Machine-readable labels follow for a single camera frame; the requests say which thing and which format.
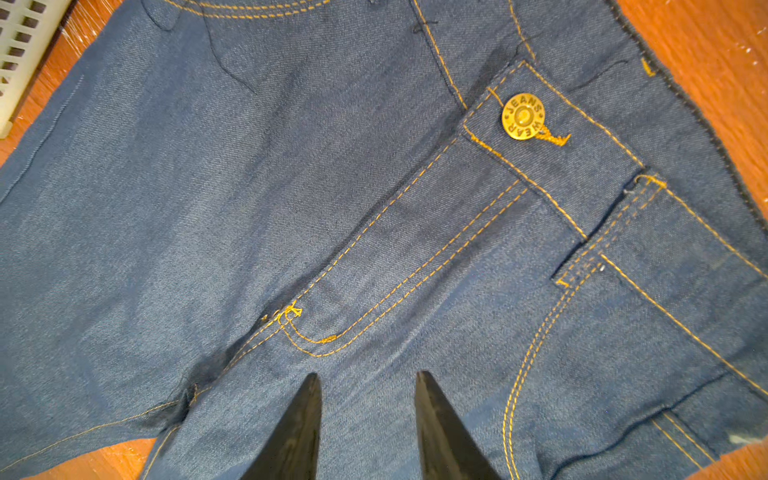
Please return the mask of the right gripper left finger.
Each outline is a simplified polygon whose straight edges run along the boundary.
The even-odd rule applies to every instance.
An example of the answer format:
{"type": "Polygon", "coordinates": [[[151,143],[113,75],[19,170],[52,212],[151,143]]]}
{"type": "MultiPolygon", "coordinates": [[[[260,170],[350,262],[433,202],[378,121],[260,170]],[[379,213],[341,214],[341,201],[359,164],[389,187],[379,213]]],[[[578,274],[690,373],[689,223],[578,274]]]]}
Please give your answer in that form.
{"type": "Polygon", "coordinates": [[[321,419],[321,382],[310,373],[241,479],[315,479],[321,419]]]}

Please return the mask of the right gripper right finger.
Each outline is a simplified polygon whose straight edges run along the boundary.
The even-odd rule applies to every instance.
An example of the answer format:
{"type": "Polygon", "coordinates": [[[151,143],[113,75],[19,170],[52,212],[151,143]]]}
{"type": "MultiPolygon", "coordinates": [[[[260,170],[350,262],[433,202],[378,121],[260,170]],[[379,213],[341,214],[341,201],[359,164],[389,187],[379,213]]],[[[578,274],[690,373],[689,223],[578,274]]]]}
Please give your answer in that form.
{"type": "Polygon", "coordinates": [[[499,479],[433,375],[420,371],[414,395],[423,479],[499,479]]]}

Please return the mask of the white plastic laundry basket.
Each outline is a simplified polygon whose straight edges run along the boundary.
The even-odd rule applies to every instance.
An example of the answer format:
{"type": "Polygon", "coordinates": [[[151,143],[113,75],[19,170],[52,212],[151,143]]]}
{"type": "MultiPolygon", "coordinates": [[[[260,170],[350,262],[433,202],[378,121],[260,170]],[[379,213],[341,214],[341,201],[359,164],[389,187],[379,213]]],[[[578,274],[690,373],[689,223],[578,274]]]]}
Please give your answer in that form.
{"type": "Polygon", "coordinates": [[[1,0],[1,138],[57,31],[70,1],[1,0]]]}

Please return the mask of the blue denim jeans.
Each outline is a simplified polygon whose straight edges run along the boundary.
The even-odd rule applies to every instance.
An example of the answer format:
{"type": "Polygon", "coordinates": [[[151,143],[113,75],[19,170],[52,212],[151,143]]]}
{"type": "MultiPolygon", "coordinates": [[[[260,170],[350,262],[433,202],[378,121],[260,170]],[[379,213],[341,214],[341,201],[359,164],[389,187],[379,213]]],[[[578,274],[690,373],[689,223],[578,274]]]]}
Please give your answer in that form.
{"type": "Polygon", "coordinates": [[[1,169],[1,475],[137,438],[420,473],[431,372],[513,479],[767,434],[767,225],[613,1],[126,1],[1,169]]]}

